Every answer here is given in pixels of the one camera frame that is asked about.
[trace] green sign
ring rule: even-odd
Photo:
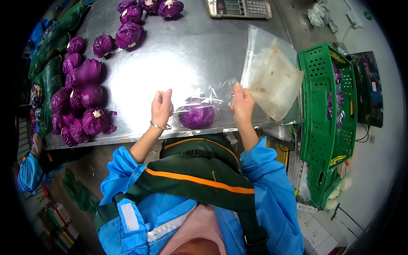
[[[364,12],[364,17],[366,17],[367,20],[372,20],[372,16],[368,13],[368,11]]]

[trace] orange stripe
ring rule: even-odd
[[[50,162],[52,162],[52,158],[51,155],[49,153],[47,153],[48,159],[50,160]]]
[[[201,179],[201,178],[190,176],[190,175],[182,175],[179,173],[169,173],[169,172],[158,172],[158,171],[153,171],[147,167],[145,168],[145,171],[154,176],[161,176],[161,177],[166,177],[166,178],[171,178],[171,179],[176,179],[176,180],[186,180],[190,182],[195,182],[195,183],[211,186],[214,188],[222,188],[230,192],[234,192],[234,193],[241,193],[241,194],[254,194],[255,193],[254,189],[252,188],[231,187],[221,182]]]
[[[175,143],[166,145],[166,146],[164,147],[164,149],[170,148],[170,147],[172,147],[172,146],[174,146],[174,145],[177,145],[177,144],[181,144],[181,143],[183,143],[183,142],[194,141],[194,140],[205,140],[205,141],[208,141],[208,142],[212,142],[213,144],[216,144],[216,145],[218,145],[218,146],[221,146],[222,148],[224,148],[224,149],[226,149],[227,151],[229,151],[229,152],[234,156],[235,160],[236,160],[237,163],[238,163],[238,158],[237,158],[237,156],[235,156],[235,153],[233,153],[232,151],[228,150],[227,148],[225,148],[224,146],[222,146],[222,145],[220,145],[220,144],[218,144],[218,143],[216,143],[216,142],[213,142],[213,141],[211,141],[211,140],[207,140],[207,139],[204,139],[204,138],[190,138],[190,139],[185,139],[185,140],[182,140],[182,141],[178,141],[178,142],[175,142]]]

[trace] blue jacket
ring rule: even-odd
[[[48,179],[49,176],[53,176],[59,170],[63,169],[66,164],[67,163],[63,163],[48,175],[44,174],[41,178],[43,170],[40,166],[40,162],[30,152],[30,155],[20,164],[20,171],[18,172],[17,176],[18,189],[21,192],[28,191],[34,195],[35,190],[38,188],[36,186],[37,184],[41,185],[46,179]]]
[[[241,171],[254,184],[257,218],[268,231],[269,252],[300,255],[303,238],[297,224],[295,195],[286,168],[276,157],[274,149],[266,148],[264,137],[251,151],[241,154]],[[146,165],[137,164],[120,147],[107,167],[109,175],[101,184],[104,198],[100,205],[110,203],[118,192],[125,193]],[[158,254],[196,205],[194,200],[159,193],[148,195],[138,206],[122,199],[117,204],[119,217],[100,228],[99,240],[107,255]],[[236,213],[220,207],[215,207],[215,213],[227,253],[246,254]]]

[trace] green mesh bag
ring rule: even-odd
[[[76,182],[70,170],[65,169],[65,178],[62,182],[69,197],[78,204],[79,209],[92,214],[96,213],[99,199],[82,182]]]
[[[41,47],[31,60],[30,70],[28,72],[28,78],[30,80],[42,71],[51,58],[67,50],[67,45],[71,37],[68,32],[75,29],[79,24],[86,8],[86,4],[80,1],[67,11],[61,19],[53,23],[53,27],[50,28]]]
[[[39,121],[40,134],[42,137],[50,133],[52,130],[51,98],[60,88],[62,88],[61,60],[61,56],[52,58],[45,65],[43,71],[33,80],[33,83],[38,84],[42,88],[42,94],[44,95],[44,104]]]

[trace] pink shirt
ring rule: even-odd
[[[226,255],[220,227],[212,205],[198,204],[163,247],[159,255],[169,255],[181,245],[197,238],[213,241],[218,245],[220,255]]]

